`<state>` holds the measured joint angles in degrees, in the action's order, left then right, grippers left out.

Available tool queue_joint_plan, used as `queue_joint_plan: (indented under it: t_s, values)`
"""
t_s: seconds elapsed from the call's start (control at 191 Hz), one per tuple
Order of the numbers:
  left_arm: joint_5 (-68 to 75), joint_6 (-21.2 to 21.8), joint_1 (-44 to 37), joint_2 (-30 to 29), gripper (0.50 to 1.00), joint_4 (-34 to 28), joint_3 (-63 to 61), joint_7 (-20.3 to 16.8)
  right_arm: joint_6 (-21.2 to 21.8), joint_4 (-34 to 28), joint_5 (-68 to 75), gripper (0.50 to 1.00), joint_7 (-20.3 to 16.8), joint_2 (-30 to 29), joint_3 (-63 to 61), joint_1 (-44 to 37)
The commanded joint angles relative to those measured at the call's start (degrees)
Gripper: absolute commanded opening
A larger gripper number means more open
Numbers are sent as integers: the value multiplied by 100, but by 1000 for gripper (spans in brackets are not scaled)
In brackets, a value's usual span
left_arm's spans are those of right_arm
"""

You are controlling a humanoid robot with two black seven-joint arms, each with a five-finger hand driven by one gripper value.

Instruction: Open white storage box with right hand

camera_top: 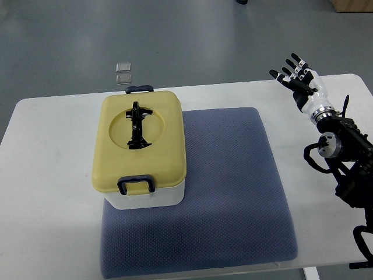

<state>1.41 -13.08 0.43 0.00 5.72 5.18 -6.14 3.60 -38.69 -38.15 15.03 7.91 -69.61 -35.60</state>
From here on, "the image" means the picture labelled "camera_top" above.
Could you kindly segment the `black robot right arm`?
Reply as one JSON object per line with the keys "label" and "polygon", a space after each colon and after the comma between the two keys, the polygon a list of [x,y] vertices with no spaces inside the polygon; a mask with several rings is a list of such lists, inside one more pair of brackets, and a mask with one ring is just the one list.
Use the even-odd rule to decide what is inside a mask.
{"label": "black robot right arm", "polygon": [[356,226],[353,237],[367,260],[350,263],[353,270],[372,267],[372,253],[363,238],[363,233],[372,233],[372,143],[354,120],[346,117],[348,103],[346,96],[341,112],[322,109],[316,113],[321,136],[304,148],[304,159],[315,170],[335,177],[336,196],[350,207],[364,210],[366,224]]}

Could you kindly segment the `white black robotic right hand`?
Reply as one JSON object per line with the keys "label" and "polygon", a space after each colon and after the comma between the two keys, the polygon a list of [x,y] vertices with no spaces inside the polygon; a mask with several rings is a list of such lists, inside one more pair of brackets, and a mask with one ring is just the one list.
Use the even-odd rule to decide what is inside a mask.
{"label": "white black robotic right hand", "polygon": [[299,111],[307,114],[313,124],[336,114],[318,73],[295,53],[291,54],[291,59],[287,59],[286,63],[288,68],[283,67],[281,72],[271,69],[269,73],[282,86],[292,91]]}

